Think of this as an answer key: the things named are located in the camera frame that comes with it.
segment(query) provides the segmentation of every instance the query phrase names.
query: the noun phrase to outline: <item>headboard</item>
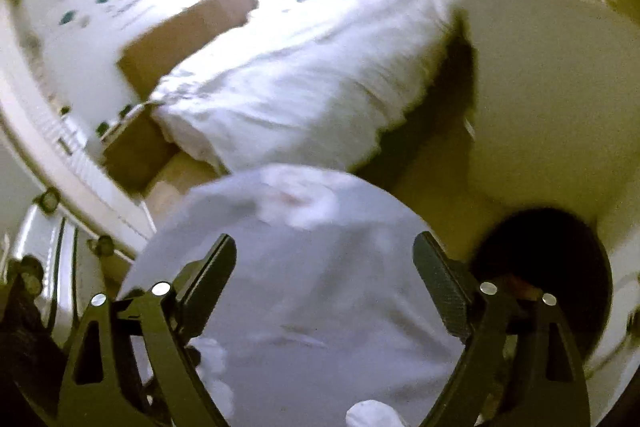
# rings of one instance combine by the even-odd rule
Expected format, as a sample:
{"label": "headboard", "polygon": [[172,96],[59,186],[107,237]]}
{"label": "headboard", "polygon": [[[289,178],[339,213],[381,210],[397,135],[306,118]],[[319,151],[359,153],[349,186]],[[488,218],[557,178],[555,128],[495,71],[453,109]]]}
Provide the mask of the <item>headboard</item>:
{"label": "headboard", "polygon": [[257,7],[258,0],[201,0],[130,42],[118,66],[146,100],[163,75],[218,35],[244,25]]}

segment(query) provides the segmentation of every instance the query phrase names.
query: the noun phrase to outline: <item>painting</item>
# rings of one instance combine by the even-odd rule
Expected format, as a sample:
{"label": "painting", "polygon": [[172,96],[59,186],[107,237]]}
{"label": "painting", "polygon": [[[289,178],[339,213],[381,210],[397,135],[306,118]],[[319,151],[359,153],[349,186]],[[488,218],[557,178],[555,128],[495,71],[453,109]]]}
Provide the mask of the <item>painting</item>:
{"label": "painting", "polygon": [[167,16],[154,0],[20,0],[20,10],[49,84],[87,132],[138,101],[116,62],[122,47]]}

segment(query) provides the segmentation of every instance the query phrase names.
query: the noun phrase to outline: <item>fabric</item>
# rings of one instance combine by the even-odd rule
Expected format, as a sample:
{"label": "fabric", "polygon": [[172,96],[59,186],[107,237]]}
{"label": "fabric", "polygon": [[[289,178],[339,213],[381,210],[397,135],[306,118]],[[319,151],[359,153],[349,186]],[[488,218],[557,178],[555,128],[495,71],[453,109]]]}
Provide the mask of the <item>fabric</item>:
{"label": "fabric", "polygon": [[375,400],[359,402],[347,411],[347,427],[409,427],[392,407]]}
{"label": "fabric", "polygon": [[348,170],[404,121],[445,57],[460,0],[305,0],[256,10],[164,76],[165,136],[230,172]]}
{"label": "fabric", "polygon": [[350,174],[268,166],[192,190],[121,295],[173,280],[228,233],[238,263],[192,344],[230,424],[363,425],[361,408],[348,411],[377,400],[374,418],[388,417],[386,404],[417,426],[463,350],[412,262],[424,230],[410,209]]}

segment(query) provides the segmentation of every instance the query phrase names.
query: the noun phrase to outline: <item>white cloth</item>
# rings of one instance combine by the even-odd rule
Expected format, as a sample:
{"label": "white cloth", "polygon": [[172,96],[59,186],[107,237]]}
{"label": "white cloth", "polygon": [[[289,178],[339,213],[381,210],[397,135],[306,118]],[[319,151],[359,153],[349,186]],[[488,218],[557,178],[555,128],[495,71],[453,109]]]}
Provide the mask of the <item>white cloth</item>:
{"label": "white cloth", "polygon": [[359,402],[347,411],[347,427],[408,427],[398,411],[375,400]]}
{"label": "white cloth", "polygon": [[161,79],[154,117],[215,168],[354,168],[423,98],[458,2],[305,0],[287,12],[258,10]]}
{"label": "white cloth", "polygon": [[[404,204],[350,174],[269,166],[192,190],[122,293],[173,280],[228,233],[238,263],[193,344],[230,424],[343,426],[354,404],[378,400],[417,427],[463,350],[412,261],[424,230]],[[375,405],[366,416],[389,413]]]}

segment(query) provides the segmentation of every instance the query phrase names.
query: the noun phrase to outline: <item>bolt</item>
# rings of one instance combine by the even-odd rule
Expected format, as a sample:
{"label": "bolt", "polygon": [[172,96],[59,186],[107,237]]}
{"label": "bolt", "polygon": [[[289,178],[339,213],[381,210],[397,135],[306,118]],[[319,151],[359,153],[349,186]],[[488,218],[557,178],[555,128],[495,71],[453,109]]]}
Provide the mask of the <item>bolt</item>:
{"label": "bolt", "polygon": [[498,286],[492,282],[483,282],[480,285],[480,291],[485,295],[495,295],[498,293]]}
{"label": "bolt", "polygon": [[151,293],[155,296],[161,297],[162,295],[167,295],[170,289],[171,285],[168,282],[159,282],[151,288]]}
{"label": "bolt", "polygon": [[102,306],[105,302],[107,302],[107,295],[104,293],[98,293],[92,297],[91,306],[95,306],[97,308],[98,306]]}
{"label": "bolt", "polygon": [[558,299],[556,299],[556,296],[551,295],[551,293],[545,293],[542,296],[542,301],[547,305],[547,306],[555,306],[556,304],[558,304]]}

